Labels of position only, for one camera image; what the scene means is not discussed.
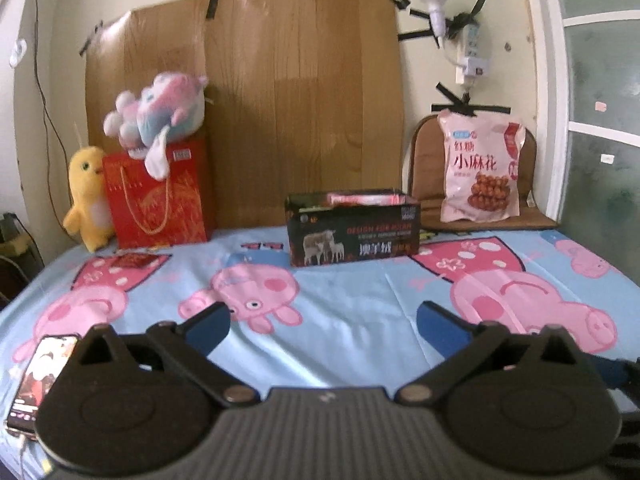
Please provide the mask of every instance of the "gold rope handle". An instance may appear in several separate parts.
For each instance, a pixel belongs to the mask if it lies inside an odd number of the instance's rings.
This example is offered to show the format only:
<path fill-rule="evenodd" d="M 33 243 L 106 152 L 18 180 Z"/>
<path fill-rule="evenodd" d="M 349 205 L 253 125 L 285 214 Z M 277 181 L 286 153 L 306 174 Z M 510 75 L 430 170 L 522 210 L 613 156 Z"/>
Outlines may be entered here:
<path fill-rule="evenodd" d="M 162 231 L 162 229 L 166 227 L 166 223 L 169 220 L 169 177 L 167 177 L 165 181 L 166 193 L 165 193 L 165 200 L 164 200 L 164 220 L 162 220 L 162 223 L 157 229 L 153 229 L 153 230 L 147 229 L 146 227 L 144 227 L 138 221 L 138 219 L 136 218 L 136 214 L 133 212 L 133 208 L 129 203 L 129 195 L 127 194 L 127 184 L 125 183 L 125 180 L 126 180 L 125 172 L 122 166 L 120 167 L 120 177 L 122 179 L 122 189 L 124 190 L 124 200 L 126 200 L 127 202 L 127 207 L 129 208 L 129 212 L 131 213 L 131 217 L 133 218 L 133 221 L 136 223 L 136 225 L 140 228 L 140 230 L 144 234 L 148 236 L 157 235 L 160 231 Z"/>

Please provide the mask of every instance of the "ribbed gray panel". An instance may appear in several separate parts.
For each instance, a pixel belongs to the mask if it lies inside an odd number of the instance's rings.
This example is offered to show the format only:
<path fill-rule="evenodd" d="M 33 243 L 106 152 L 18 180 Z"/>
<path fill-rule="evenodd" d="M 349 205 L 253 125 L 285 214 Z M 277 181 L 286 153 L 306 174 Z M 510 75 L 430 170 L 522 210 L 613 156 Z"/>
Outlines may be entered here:
<path fill-rule="evenodd" d="M 382 389 L 273 390 L 228 410 L 192 453 L 132 480 L 550 480 L 482 465 L 450 441 L 428 410 Z M 558 480 L 611 480 L 595 469 Z M 47 480 L 86 480 L 56 471 Z"/>

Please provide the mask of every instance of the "plush toy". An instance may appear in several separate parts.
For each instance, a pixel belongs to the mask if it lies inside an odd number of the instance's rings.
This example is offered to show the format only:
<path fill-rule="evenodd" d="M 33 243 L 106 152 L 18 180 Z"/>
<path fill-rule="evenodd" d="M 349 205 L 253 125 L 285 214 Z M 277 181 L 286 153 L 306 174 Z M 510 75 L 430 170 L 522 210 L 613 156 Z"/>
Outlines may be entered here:
<path fill-rule="evenodd" d="M 144 158 L 146 170 L 156 180 L 169 174 L 166 145 L 194 134 L 204 122 L 206 77 L 179 72 L 156 76 L 140 100 L 125 91 L 116 99 L 116 111 L 104 120 L 104 133 L 118 137 L 133 158 Z"/>
<path fill-rule="evenodd" d="M 100 148 L 90 146 L 76 152 L 69 163 L 69 187 L 73 205 L 63 226 L 70 235 L 80 233 L 90 253 L 109 243 L 114 235 L 109 203 L 104 194 Z"/>

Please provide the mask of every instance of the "black box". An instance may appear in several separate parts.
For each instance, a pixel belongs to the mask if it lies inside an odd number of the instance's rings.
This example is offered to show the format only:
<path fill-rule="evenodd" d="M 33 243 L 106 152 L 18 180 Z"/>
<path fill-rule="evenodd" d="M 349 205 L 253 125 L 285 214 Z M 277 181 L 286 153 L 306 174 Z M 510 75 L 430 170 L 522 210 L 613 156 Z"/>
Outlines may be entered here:
<path fill-rule="evenodd" d="M 418 253 L 420 203 L 398 190 L 292 194 L 285 211 L 293 267 Z"/>

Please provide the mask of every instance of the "smartphone screen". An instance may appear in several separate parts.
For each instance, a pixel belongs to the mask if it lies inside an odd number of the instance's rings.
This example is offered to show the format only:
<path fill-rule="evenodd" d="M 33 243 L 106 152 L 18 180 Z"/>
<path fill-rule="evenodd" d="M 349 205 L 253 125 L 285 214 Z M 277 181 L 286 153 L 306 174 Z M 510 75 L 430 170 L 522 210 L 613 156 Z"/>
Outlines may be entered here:
<path fill-rule="evenodd" d="M 14 433 L 35 434 L 38 407 L 71 355 L 77 335 L 45 336 L 29 361 L 6 418 L 6 428 Z"/>

